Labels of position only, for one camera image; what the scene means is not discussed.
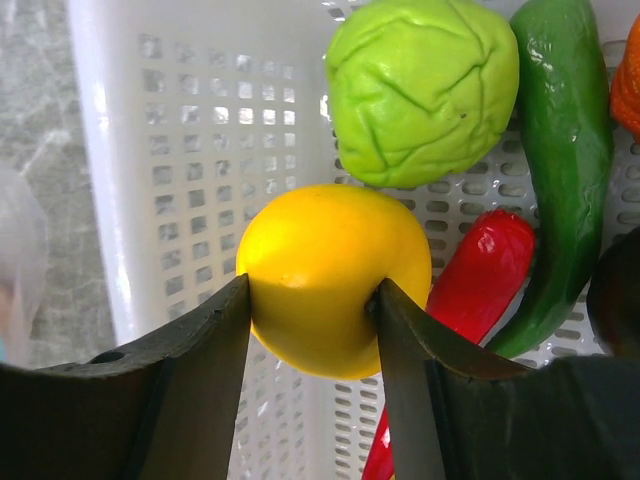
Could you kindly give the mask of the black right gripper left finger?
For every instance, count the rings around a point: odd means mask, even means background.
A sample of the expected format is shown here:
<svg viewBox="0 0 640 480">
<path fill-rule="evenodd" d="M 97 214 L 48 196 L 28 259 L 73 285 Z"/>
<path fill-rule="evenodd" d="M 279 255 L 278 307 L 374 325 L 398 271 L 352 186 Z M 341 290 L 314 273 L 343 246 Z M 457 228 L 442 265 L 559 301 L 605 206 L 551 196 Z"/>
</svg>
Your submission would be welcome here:
<svg viewBox="0 0 640 480">
<path fill-rule="evenodd" d="M 5 479 L 223 479 L 250 333 L 249 282 L 86 363 L 1 369 Z"/>
</svg>

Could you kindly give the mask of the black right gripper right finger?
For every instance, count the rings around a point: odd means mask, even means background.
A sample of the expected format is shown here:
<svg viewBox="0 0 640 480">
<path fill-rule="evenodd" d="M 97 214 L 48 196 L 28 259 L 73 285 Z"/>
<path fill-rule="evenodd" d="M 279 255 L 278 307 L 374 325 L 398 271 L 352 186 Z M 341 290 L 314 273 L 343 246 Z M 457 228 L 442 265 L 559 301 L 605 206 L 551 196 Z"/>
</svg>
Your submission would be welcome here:
<svg viewBox="0 0 640 480">
<path fill-rule="evenodd" d="M 464 339 L 393 281 L 370 304 L 399 479 L 635 479 L 639 364 L 530 369 Z"/>
</svg>

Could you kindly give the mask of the yellow apple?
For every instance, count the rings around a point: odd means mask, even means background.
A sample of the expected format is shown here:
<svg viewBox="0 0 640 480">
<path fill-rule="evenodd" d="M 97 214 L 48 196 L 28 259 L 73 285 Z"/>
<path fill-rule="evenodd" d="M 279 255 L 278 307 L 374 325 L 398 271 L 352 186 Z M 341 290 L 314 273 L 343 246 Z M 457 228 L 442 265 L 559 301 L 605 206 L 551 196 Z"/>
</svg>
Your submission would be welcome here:
<svg viewBox="0 0 640 480">
<path fill-rule="evenodd" d="M 358 380 L 381 370 L 367 302 L 390 279 L 424 308 L 432 264 L 399 200 L 326 184 L 266 205 L 243 234 L 236 272 L 249 279 L 252 332 L 266 349 L 301 372 Z"/>
</svg>

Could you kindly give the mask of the clear zip top bag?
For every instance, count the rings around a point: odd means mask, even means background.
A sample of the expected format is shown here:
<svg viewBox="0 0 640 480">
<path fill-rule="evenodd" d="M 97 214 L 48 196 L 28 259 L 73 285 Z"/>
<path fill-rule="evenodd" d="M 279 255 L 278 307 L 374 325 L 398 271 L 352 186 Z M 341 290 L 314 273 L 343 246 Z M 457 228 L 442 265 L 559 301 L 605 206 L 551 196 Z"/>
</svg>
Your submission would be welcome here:
<svg viewBox="0 0 640 480">
<path fill-rule="evenodd" d="M 45 212 L 27 181 L 1 169 L 1 361 L 29 362 L 33 321 L 44 298 L 48 267 Z"/>
</svg>

